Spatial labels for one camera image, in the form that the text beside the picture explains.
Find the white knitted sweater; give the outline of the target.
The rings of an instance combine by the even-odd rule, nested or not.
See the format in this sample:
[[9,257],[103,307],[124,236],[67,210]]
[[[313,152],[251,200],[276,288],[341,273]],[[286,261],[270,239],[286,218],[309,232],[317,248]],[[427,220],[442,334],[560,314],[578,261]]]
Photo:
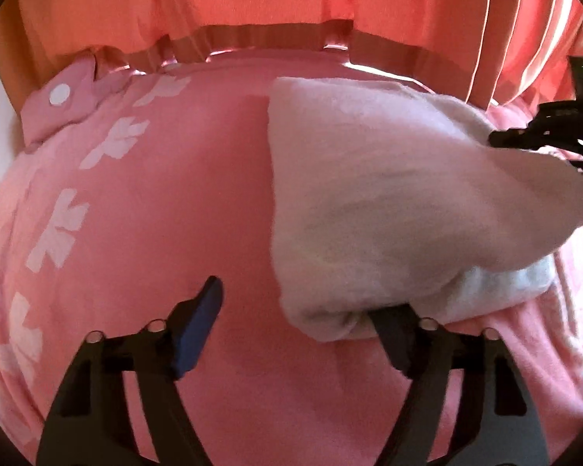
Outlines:
[[268,120],[280,303],[316,340],[368,338],[368,313],[402,303],[453,323],[532,300],[583,226],[577,170],[491,147],[490,121],[454,98],[280,78]]

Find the pink polka dot pillow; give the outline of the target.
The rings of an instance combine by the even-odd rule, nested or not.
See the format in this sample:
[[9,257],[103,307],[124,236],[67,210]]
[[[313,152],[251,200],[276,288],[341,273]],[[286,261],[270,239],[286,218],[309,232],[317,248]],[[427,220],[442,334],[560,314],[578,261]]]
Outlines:
[[106,98],[121,92],[133,75],[129,68],[101,78],[97,72],[96,57],[83,55],[28,97],[21,111],[26,147],[42,144],[64,126],[84,121]]

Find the orange curtain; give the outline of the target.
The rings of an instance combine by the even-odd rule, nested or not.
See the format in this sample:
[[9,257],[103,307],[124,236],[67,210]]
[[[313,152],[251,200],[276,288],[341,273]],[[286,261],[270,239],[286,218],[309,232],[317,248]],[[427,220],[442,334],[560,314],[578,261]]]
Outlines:
[[479,107],[572,95],[578,0],[0,0],[0,75],[15,106],[92,53],[152,73],[224,50],[333,47],[355,64]]

